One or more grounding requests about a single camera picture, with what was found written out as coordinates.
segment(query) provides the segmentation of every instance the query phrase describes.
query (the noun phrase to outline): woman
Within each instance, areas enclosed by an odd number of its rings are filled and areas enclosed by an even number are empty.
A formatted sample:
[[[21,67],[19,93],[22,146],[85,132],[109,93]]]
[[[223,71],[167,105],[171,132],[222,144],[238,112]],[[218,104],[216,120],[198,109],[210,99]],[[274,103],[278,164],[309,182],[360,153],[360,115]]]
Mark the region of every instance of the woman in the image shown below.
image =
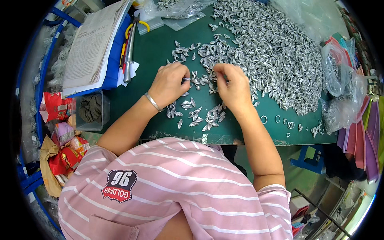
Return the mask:
[[[239,122],[253,184],[224,155],[167,137],[136,146],[149,120],[189,90],[180,63],[159,68],[147,96],[83,157],[59,198],[68,239],[292,239],[277,149],[238,66],[217,64],[221,99]]]

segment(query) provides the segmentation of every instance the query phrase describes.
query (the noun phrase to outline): green table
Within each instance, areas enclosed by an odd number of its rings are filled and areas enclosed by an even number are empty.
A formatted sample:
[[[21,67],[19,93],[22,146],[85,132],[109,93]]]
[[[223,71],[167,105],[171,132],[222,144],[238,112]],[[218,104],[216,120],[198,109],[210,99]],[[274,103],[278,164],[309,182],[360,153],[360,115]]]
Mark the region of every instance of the green table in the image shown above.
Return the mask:
[[[136,30],[133,60],[138,62],[140,66],[136,71],[136,76],[127,87],[119,86],[114,90],[104,91],[105,95],[111,100],[111,119],[105,124],[101,133],[105,132],[114,121],[127,111],[150,88],[158,68],[166,65],[167,58],[169,61],[173,61],[172,49],[175,48],[174,40],[180,42],[181,46],[189,47],[193,42],[201,42],[201,44],[209,43],[214,39],[214,33],[226,33],[234,39],[233,34],[221,26],[219,26],[215,32],[212,32],[208,24],[214,23],[218,25],[219,22],[219,19],[214,20],[210,17],[212,9],[212,6],[208,7],[203,11],[206,14],[205,17],[179,31],[174,31],[164,25],[161,28],[140,36]],[[227,40],[227,42],[232,46],[235,45],[231,40]],[[194,61],[192,61],[192,52],[196,52],[196,60]],[[197,71],[198,76],[206,74],[205,69],[200,64],[200,56],[197,54],[197,49],[190,51],[189,55],[185,62],[189,70]],[[152,118],[141,135],[141,138],[152,140],[161,137],[180,137],[200,142],[204,133],[208,134],[207,143],[209,144],[243,144],[240,126],[229,109],[226,110],[226,118],[220,123],[220,126],[212,127],[210,131],[201,131],[205,126],[205,122],[201,122],[194,127],[188,126],[191,122],[191,119],[188,119],[190,109],[182,109],[180,107],[181,102],[193,97],[196,102],[196,107],[203,107],[199,114],[203,119],[205,119],[208,110],[222,102],[217,93],[209,94],[208,89],[208,85],[201,86],[200,91],[192,87],[189,90],[189,96],[184,98],[180,97],[179,100],[176,101],[176,109],[184,114],[181,117],[183,119],[183,125],[180,129],[177,128],[177,122],[180,117],[175,116],[173,119],[168,119],[166,112],[163,111]],[[267,116],[268,122],[264,126],[271,135],[275,145],[307,145],[336,142],[337,136],[335,133],[331,136],[318,134],[316,138],[313,138],[310,132],[310,129],[317,126],[319,120],[321,120],[320,104],[315,113],[298,116],[292,108],[287,111],[280,109],[276,101],[270,99],[268,96],[261,98],[261,93],[259,93],[259,101],[260,104],[257,107],[257,111],[260,116]],[[275,122],[276,115],[281,116],[280,123]],[[295,127],[288,129],[287,125],[283,124],[284,118],[287,118],[288,121],[293,121]],[[299,132],[297,128],[299,123],[303,125],[301,132]]]

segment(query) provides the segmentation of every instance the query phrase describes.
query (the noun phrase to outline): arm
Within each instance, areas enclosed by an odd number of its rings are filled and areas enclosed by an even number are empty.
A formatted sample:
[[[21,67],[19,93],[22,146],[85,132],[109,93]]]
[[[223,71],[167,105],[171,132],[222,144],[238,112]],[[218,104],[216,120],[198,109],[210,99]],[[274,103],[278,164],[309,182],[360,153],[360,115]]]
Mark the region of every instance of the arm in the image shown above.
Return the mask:
[[[189,69],[180,63],[159,68],[148,94],[160,109],[189,90],[189,81],[181,84],[183,77],[189,78],[190,73]],[[157,109],[145,96],[142,96],[135,105],[108,128],[97,145],[120,156],[135,146],[149,120],[156,113]]]
[[[248,78],[240,67],[217,64],[217,86],[221,99],[232,111],[243,131],[248,160],[255,176],[256,191],[271,184],[285,186],[283,164],[268,131],[251,103]]]

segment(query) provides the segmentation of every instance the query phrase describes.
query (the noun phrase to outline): blue stool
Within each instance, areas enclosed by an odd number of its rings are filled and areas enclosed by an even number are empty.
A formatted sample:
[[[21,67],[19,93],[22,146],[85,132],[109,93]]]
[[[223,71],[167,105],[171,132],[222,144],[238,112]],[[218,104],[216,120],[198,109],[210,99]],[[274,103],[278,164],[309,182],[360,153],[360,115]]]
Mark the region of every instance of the blue stool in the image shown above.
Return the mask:
[[[313,158],[305,158],[307,154],[308,147],[314,148],[315,153],[313,155]],[[325,173],[325,167],[324,167],[324,149],[321,144],[319,145],[304,145],[301,148],[299,159],[293,159],[291,158],[290,164],[308,169],[312,172],[323,174]]]

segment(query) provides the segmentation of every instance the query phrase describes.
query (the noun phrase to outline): pink striped shirt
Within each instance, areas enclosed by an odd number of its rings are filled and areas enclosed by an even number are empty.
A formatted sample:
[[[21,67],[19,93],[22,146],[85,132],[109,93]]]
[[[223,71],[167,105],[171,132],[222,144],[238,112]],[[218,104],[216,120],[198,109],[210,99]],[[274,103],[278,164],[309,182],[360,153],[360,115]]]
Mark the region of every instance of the pink striped shirt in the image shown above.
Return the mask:
[[[290,192],[252,183],[218,150],[163,138],[116,157],[93,146],[59,198],[67,239],[154,239],[184,211],[195,239],[292,239]]]

